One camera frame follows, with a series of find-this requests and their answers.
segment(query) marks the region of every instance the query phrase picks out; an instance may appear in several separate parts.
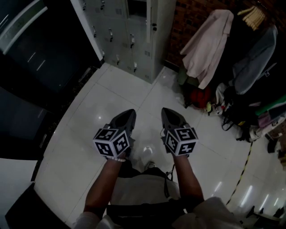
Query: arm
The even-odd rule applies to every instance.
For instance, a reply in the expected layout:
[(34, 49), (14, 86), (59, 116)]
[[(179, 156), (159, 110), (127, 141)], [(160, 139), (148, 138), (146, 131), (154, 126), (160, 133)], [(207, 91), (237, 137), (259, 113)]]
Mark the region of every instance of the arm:
[(107, 160), (86, 197), (84, 212), (93, 212), (100, 219), (108, 205), (122, 162)]
[(188, 201), (188, 205), (191, 208), (194, 208), (204, 201), (202, 188), (193, 173), (187, 156), (183, 155), (176, 157), (173, 155), (173, 158), (177, 171), (181, 198)]

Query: shoe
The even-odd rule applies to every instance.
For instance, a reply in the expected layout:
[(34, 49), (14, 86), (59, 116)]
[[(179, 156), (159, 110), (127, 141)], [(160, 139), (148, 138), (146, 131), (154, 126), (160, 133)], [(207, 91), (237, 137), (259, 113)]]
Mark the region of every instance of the shoe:
[(155, 168), (156, 167), (156, 164), (152, 161), (148, 162), (147, 165), (145, 166), (145, 171), (147, 169), (151, 169), (151, 168)]

